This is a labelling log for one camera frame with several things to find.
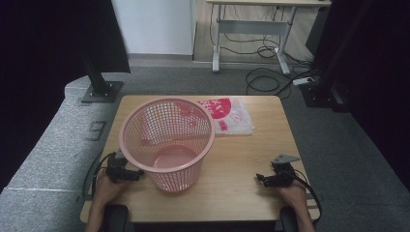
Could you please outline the black curtain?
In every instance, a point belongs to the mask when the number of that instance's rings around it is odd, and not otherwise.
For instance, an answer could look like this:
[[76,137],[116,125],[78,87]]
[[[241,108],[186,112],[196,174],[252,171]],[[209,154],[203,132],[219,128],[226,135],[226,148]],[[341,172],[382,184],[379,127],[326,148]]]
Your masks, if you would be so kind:
[[0,0],[0,191],[91,70],[130,70],[113,0]]
[[410,0],[373,0],[338,84],[354,118],[410,190]]

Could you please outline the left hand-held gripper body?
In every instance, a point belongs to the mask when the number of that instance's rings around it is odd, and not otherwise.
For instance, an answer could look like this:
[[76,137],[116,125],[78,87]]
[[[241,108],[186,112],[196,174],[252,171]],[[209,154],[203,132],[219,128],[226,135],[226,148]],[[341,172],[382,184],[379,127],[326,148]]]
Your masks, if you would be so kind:
[[126,169],[127,163],[128,161],[123,156],[113,152],[108,155],[105,174],[113,183],[117,183],[119,180],[130,181],[131,175]]

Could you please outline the white red-printed plastic bag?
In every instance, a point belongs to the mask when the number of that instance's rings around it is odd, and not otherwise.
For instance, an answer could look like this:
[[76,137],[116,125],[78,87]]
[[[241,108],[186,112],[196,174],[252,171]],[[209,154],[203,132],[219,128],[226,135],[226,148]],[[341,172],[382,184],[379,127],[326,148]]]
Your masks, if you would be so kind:
[[211,114],[216,134],[253,133],[253,123],[241,97],[210,99],[199,103]]

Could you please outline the person's right hand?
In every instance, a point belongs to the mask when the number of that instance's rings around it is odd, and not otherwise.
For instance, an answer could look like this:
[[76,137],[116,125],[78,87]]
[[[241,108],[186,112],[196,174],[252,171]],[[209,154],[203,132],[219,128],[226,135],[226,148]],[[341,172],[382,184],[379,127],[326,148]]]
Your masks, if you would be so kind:
[[298,181],[293,181],[289,187],[276,188],[281,198],[296,212],[300,213],[308,209],[306,188]]

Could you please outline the person's left hand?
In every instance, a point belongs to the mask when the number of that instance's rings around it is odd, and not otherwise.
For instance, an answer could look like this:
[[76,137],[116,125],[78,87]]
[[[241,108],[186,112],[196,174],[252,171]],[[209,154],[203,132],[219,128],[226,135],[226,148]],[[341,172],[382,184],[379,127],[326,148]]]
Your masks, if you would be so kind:
[[106,204],[113,201],[128,185],[128,182],[113,183],[104,170],[100,171],[92,205],[102,209]]

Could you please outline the light wooden desk grey frame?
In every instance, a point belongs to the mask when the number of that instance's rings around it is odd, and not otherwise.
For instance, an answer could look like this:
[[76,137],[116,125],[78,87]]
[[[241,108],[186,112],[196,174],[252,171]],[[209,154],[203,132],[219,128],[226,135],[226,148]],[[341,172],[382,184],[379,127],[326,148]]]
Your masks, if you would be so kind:
[[[301,7],[327,8],[330,7],[331,0],[206,0],[207,3],[218,7],[217,14],[217,38],[213,50],[212,71],[220,71],[220,34],[251,34],[251,35],[274,35],[280,36],[279,46],[275,49],[276,57],[281,71],[285,75],[290,74],[290,70],[285,61],[284,49],[290,35],[296,12]],[[223,5],[244,5],[244,6],[276,6],[289,7],[290,16],[286,21],[252,21],[252,20],[230,20],[221,18]]]

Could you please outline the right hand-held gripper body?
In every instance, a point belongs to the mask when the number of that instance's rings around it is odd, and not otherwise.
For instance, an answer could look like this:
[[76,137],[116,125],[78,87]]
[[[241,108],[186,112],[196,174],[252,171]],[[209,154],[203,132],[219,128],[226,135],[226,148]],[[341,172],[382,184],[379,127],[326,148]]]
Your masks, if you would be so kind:
[[290,155],[278,155],[271,160],[271,165],[276,173],[273,178],[274,187],[286,188],[292,184],[296,174],[291,163],[298,160],[300,158]]

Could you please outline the white power strip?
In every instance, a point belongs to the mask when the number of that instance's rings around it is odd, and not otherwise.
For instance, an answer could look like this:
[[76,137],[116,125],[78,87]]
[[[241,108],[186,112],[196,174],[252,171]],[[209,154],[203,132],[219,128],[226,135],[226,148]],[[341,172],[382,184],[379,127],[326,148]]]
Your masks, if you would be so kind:
[[308,84],[311,82],[314,82],[314,79],[312,77],[303,77],[303,78],[293,80],[292,84],[294,86],[299,86],[299,85],[304,85],[304,84]]

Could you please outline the pink plastic mesh basket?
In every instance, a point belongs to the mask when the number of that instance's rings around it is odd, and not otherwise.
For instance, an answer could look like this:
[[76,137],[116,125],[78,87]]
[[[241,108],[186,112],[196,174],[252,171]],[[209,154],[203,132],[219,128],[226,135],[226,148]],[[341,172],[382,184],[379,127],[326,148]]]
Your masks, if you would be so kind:
[[184,191],[199,178],[216,129],[209,112],[195,101],[160,98],[134,109],[120,128],[120,150],[157,188]]

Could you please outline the black metal stand square base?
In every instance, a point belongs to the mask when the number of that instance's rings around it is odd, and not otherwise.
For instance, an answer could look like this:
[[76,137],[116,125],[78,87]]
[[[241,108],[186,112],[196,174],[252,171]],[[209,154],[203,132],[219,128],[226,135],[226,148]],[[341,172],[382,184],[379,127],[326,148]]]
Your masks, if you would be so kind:
[[91,82],[86,93],[82,97],[82,102],[105,102],[114,103],[122,86],[122,81],[105,81],[102,73],[92,64],[89,57],[82,58],[82,66]]

